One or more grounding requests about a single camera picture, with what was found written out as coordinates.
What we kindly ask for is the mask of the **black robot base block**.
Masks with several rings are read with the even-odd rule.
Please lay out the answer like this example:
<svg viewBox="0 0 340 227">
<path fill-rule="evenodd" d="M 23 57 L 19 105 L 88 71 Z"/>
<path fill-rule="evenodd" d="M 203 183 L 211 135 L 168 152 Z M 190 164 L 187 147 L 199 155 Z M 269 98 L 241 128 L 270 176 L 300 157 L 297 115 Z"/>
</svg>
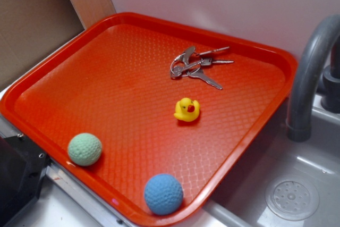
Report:
<svg viewBox="0 0 340 227">
<path fill-rule="evenodd" d="M 1 138 L 1 226 L 39 199 L 49 157 L 26 136 Z"/>
</svg>

